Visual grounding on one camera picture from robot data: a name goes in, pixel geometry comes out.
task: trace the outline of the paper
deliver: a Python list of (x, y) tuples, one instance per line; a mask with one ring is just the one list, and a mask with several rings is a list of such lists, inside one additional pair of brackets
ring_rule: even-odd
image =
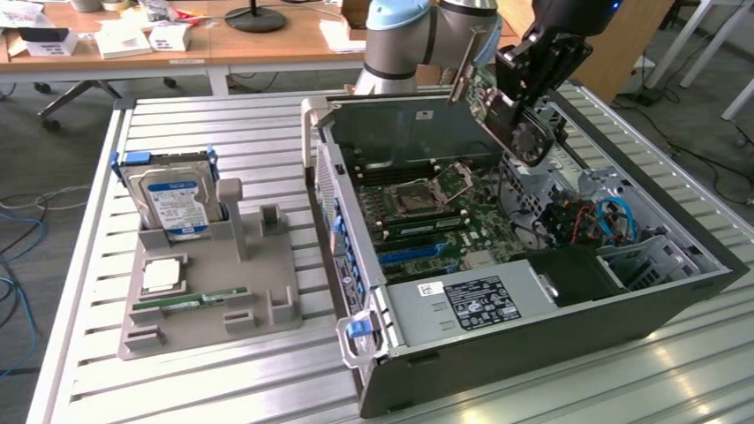
[(41, 4), (0, 0), (0, 27), (4, 28), (52, 28), (53, 25), (42, 14)]
[(357, 53), (367, 49), (367, 42), (348, 40), (345, 26), (333, 20), (320, 20), (319, 30), (325, 37), (327, 46), (336, 53)]

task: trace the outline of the green circuit board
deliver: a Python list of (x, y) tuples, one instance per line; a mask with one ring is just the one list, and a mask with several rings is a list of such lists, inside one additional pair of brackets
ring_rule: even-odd
[[(432, 179), (357, 188), (389, 283), (496, 265), (524, 252), (487, 186), (465, 165), (453, 163)], [(432, 247), (441, 251), (409, 257)], [(401, 254), (407, 259), (381, 263)]]

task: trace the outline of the robotic arm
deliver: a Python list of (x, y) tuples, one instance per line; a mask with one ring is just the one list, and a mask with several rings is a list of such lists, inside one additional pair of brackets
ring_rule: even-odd
[(413, 91), (419, 64), (461, 63), (448, 102), (465, 100), (497, 143), (521, 163), (535, 166), (555, 135), (532, 108), (588, 57), (585, 38), (604, 31), (620, 2), (533, 0), (535, 20), (523, 41), (497, 50), (489, 73), (484, 66), (501, 27), (495, 0), (440, 0), (437, 6), (428, 0), (372, 0), (355, 93)]

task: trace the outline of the metal slatted table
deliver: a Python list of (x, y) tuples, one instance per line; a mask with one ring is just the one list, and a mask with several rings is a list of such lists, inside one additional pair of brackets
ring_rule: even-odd
[[(723, 244), (754, 264), (754, 230), (581, 88), (560, 93)], [(361, 422), (300, 164), (300, 102), (339, 92), (142, 100), (116, 110), (65, 281), (29, 422)], [(607, 161), (571, 127), (589, 165)], [(241, 209), (277, 202), (292, 224), (300, 329), (186, 352), (116, 358), (137, 214), (106, 158), (116, 149), (212, 144)], [(754, 417), (754, 276), (640, 341), (416, 406), (369, 423), (735, 422)]]

